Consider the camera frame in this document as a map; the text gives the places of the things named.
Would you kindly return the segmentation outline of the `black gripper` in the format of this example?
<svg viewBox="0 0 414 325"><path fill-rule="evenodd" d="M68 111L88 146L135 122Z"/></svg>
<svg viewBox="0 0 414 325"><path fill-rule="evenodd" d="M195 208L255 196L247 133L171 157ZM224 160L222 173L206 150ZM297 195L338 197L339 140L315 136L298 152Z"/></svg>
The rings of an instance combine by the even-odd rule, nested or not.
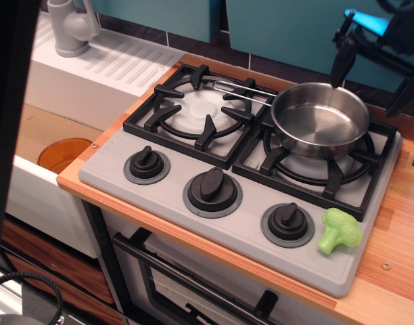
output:
<svg viewBox="0 0 414 325"><path fill-rule="evenodd" d="M399 55L414 55L414 1L402 1L396 7L389 1L378 1L378 5L391 19L378 18L347 9L344 23L336 31L333 42L338 50L330 72L330 84L341 87L361 55L405 80L394 93L386 109L386 117L393 118L404 110L414 109L414 65Z"/></svg>

